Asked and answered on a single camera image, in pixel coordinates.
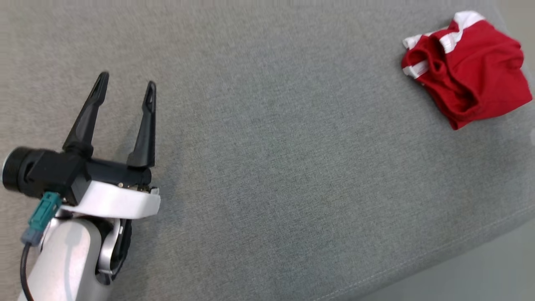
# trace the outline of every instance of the cable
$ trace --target cable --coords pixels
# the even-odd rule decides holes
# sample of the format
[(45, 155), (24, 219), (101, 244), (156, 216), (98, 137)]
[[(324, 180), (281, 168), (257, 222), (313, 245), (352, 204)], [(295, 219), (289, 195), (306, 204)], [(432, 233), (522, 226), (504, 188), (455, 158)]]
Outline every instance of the cable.
[(32, 293), (30, 293), (30, 287), (28, 286), (28, 278), (26, 277), (26, 260), (28, 259), (28, 252), (32, 245), (27, 243), (22, 249), (22, 256), (20, 257), (20, 284), (22, 284), (22, 291), (28, 301), (34, 301)]

